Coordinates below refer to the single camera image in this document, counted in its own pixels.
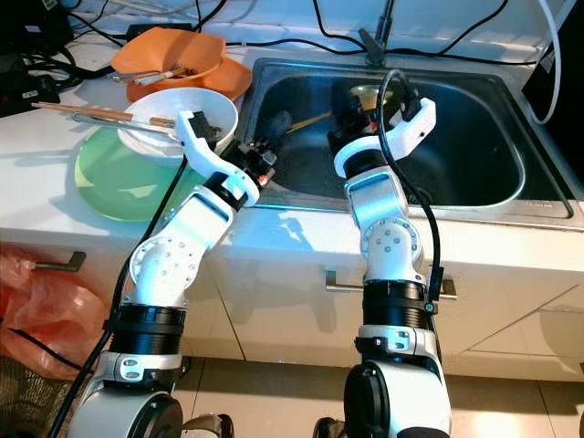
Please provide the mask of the orange plate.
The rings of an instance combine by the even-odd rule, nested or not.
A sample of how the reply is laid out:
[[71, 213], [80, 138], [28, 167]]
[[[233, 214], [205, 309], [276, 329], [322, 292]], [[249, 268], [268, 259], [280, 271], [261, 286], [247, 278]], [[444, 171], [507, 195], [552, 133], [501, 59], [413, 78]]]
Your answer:
[[167, 78], [150, 85], [126, 84], [126, 99], [133, 103], [150, 93], [175, 88], [202, 88], [212, 90], [235, 101], [243, 96], [252, 82], [252, 72], [246, 66], [226, 57], [220, 66], [199, 77]]

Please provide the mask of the white sink base cabinet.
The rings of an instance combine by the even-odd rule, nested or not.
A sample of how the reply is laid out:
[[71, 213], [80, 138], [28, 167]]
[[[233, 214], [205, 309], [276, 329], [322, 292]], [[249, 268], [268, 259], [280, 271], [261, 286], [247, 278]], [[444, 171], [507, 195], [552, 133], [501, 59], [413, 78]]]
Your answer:
[[[109, 293], [146, 225], [88, 207], [17, 207], [6, 243], [59, 259], [88, 252], [84, 274]], [[442, 263], [458, 300], [439, 301], [447, 374], [584, 382], [584, 229], [443, 221]], [[359, 293], [329, 292], [325, 270], [359, 285], [366, 271], [345, 214], [247, 209], [208, 255], [193, 287], [186, 341], [197, 354], [349, 367]]]

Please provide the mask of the metal kitchen faucet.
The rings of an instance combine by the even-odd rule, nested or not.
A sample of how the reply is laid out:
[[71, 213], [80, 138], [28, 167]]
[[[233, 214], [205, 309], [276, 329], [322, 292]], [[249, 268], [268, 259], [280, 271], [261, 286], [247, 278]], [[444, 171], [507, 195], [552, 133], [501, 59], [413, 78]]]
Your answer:
[[391, 29], [393, 22], [393, 8], [395, 8], [396, 0], [385, 0], [382, 14], [377, 21], [374, 32], [369, 32], [366, 28], [360, 28], [358, 35], [367, 51], [367, 66], [383, 68], [385, 66], [385, 58], [388, 55], [389, 37], [391, 37]]

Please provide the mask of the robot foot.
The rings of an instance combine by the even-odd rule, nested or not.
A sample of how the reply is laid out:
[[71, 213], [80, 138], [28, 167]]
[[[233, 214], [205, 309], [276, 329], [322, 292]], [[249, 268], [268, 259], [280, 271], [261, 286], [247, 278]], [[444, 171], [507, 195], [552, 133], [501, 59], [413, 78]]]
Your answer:
[[200, 414], [183, 423], [180, 438], [235, 438], [234, 422], [225, 413]]
[[314, 425], [313, 438], [347, 438], [346, 424], [332, 417], [324, 417], [317, 420]]

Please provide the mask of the red plastic bag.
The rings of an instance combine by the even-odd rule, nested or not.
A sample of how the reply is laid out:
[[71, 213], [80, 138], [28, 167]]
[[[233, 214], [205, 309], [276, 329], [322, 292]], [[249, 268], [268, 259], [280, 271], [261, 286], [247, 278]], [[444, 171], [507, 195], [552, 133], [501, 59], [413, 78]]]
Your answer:
[[0, 249], [0, 353], [35, 374], [72, 380], [100, 337], [109, 303], [76, 274], [37, 268], [40, 255]]

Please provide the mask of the brass sink drain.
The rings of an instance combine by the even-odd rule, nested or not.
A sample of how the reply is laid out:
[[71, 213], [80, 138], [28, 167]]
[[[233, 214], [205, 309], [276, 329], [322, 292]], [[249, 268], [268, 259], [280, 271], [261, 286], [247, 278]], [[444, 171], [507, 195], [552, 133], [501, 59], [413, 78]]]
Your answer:
[[[354, 85], [354, 87], [347, 90], [346, 104], [348, 108], [355, 109], [355, 111], [359, 112], [375, 111], [375, 100], [377, 99], [379, 90], [379, 84]], [[385, 91], [382, 96], [383, 108], [391, 111], [395, 109], [396, 104], [393, 92], [391, 90]]]

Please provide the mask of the green plate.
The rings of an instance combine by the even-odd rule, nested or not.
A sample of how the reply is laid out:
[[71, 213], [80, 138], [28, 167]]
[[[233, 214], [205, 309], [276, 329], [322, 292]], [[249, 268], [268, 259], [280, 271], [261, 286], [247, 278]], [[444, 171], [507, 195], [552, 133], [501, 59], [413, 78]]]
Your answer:
[[74, 184], [100, 215], [122, 222], [149, 222], [176, 171], [178, 162], [152, 162], [122, 145], [116, 130], [99, 128], [79, 147]]

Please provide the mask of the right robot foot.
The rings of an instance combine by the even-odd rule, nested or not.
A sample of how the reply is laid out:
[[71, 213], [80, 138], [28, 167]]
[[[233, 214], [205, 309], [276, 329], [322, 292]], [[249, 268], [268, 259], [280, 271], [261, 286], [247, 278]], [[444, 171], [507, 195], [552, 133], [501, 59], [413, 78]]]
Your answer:
[[317, 420], [314, 425], [313, 438], [347, 438], [346, 424], [332, 417], [324, 417]]

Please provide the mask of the black power strip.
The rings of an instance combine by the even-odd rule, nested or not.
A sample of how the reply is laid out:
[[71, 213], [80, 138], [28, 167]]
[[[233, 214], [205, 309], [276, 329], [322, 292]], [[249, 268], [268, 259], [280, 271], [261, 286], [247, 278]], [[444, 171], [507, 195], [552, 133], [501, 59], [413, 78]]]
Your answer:
[[69, 72], [34, 51], [0, 50], [0, 118], [32, 111], [33, 103], [59, 103]]

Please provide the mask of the silver handled cutlery piece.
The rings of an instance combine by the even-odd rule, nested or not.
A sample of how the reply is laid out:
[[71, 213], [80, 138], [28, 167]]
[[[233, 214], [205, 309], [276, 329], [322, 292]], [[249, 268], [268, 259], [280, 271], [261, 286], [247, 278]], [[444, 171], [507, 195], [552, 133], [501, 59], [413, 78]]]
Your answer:
[[190, 69], [186, 68], [175, 68], [171, 70], [146, 70], [139, 72], [121, 72], [112, 76], [114, 82], [125, 83], [133, 82], [139, 85], [150, 85], [153, 83], [158, 83], [160, 80], [164, 80], [171, 77], [183, 77], [188, 76]]
[[141, 72], [132, 72], [132, 74], [121, 77], [122, 82], [128, 82], [135, 85], [153, 85], [166, 79], [181, 79], [187, 77], [196, 77], [197, 72], [193, 69], [176, 67], [170, 70], [147, 70]]

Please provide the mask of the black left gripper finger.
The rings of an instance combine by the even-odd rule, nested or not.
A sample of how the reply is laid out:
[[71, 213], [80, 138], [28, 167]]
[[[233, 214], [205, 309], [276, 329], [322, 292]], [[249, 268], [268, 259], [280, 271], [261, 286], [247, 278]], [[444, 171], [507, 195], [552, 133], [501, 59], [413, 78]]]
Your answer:
[[279, 151], [291, 128], [292, 118], [288, 111], [271, 114], [257, 124], [257, 147], [260, 151]]

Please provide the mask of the black plug adapter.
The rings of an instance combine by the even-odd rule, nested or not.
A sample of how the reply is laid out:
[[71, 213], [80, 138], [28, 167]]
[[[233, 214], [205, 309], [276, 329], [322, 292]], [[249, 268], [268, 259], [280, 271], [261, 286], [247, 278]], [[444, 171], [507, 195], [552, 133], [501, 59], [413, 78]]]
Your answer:
[[142, 33], [149, 32], [154, 28], [171, 28], [170, 24], [135, 24], [129, 25], [126, 32], [122, 34], [122, 38], [126, 41], [134, 40], [135, 37]]

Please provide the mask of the white bowl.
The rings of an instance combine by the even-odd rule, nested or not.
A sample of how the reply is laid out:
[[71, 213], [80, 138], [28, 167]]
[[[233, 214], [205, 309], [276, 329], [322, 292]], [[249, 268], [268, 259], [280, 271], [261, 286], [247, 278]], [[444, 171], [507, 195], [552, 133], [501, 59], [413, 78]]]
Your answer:
[[[200, 88], [175, 88], [150, 93], [134, 101], [128, 112], [136, 121], [149, 118], [176, 120], [183, 111], [202, 112], [213, 128], [218, 129], [214, 151], [224, 151], [234, 137], [238, 113], [234, 102], [221, 93]], [[176, 164], [183, 158], [183, 149], [175, 138], [175, 130], [168, 133], [147, 133], [146, 130], [118, 130], [122, 146], [150, 162]]]

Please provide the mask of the black electronics box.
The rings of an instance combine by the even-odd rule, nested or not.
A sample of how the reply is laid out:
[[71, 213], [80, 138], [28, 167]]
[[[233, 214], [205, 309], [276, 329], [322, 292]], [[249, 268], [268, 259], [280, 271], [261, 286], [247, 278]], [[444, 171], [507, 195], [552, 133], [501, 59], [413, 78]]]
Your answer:
[[0, 0], [0, 49], [59, 49], [74, 37], [61, 0]]

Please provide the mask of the orange bowl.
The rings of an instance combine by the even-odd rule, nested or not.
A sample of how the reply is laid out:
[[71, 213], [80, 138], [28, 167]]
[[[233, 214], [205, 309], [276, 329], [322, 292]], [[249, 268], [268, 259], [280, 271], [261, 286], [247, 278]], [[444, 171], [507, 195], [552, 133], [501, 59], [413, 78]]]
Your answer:
[[225, 54], [225, 40], [220, 36], [154, 28], [125, 43], [111, 66], [118, 74], [183, 67], [195, 70], [199, 77], [220, 66]]

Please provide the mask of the black appliance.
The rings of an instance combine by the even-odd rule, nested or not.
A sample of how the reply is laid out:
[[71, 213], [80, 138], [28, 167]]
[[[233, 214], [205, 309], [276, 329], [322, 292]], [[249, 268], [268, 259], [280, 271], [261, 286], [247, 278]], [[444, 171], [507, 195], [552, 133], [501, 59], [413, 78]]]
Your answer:
[[577, 135], [584, 135], [584, 53], [571, 49], [560, 56], [566, 62], [555, 74], [555, 49], [548, 50], [534, 67], [522, 93], [528, 100], [538, 120], [551, 108], [551, 99], [558, 90], [558, 103], [552, 110], [552, 117], [544, 122], [543, 128], [557, 142], [570, 141]]

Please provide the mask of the stainless steel sink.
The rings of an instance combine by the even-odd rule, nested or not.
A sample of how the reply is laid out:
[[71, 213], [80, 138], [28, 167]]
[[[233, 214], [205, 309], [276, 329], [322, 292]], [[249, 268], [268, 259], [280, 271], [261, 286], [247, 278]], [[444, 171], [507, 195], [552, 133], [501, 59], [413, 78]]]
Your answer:
[[[384, 71], [260, 58], [245, 95], [236, 138], [288, 111], [294, 121], [333, 111], [354, 85], [380, 84]], [[584, 229], [584, 208], [544, 158], [537, 135], [499, 77], [474, 72], [408, 70], [406, 77], [437, 105], [437, 125], [401, 169], [441, 220]], [[276, 156], [276, 174], [260, 207], [345, 213], [343, 180], [333, 168], [332, 120], [296, 130]]]

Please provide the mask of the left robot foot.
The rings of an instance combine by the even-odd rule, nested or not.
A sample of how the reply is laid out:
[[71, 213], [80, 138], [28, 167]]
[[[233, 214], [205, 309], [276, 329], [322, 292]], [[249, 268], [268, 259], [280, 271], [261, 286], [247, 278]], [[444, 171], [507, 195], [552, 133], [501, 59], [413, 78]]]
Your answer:
[[235, 438], [234, 422], [225, 413], [200, 414], [183, 423], [180, 438]]

